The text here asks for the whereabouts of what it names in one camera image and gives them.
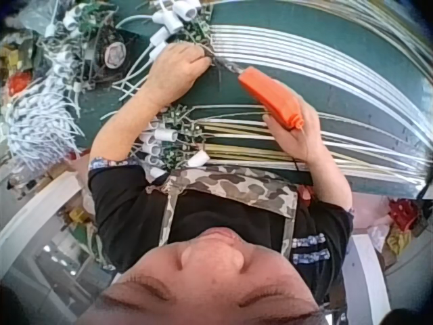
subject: orange tool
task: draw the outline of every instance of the orange tool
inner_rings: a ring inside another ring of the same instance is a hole
[[[285,85],[250,66],[241,69],[237,64],[214,56],[229,71],[239,75],[240,84],[262,103],[272,116],[286,129],[302,129],[304,118],[296,95]]]

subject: plastic bag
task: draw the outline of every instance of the plastic bag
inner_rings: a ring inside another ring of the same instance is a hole
[[[56,13],[54,13],[57,1],[59,3]],[[53,20],[53,15],[55,16],[54,22],[58,21],[73,2],[74,0],[31,0],[27,7],[20,12],[18,18],[26,28],[44,35],[47,26]]]

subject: red object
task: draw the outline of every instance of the red object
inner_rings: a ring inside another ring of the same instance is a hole
[[[32,74],[29,72],[17,72],[7,81],[9,83],[9,96],[13,96],[26,89],[32,81]]]
[[[418,207],[410,200],[391,200],[390,208],[390,216],[402,232],[409,230],[413,222],[418,218]]]
[[[286,129],[304,127],[299,100],[285,85],[252,66],[239,75],[239,82]]]

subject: camouflage apron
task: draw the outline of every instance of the camouflage apron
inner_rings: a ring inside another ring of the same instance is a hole
[[[267,171],[240,167],[200,167],[174,170],[162,186],[149,186],[167,198],[159,246],[168,242],[177,199],[185,190],[228,198],[285,217],[281,253],[287,259],[292,249],[298,194],[286,180]]]

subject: nose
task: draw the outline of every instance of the nose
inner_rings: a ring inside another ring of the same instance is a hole
[[[236,239],[220,234],[196,238],[181,255],[182,268],[212,277],[239,274],[245,263],[240,244]]]

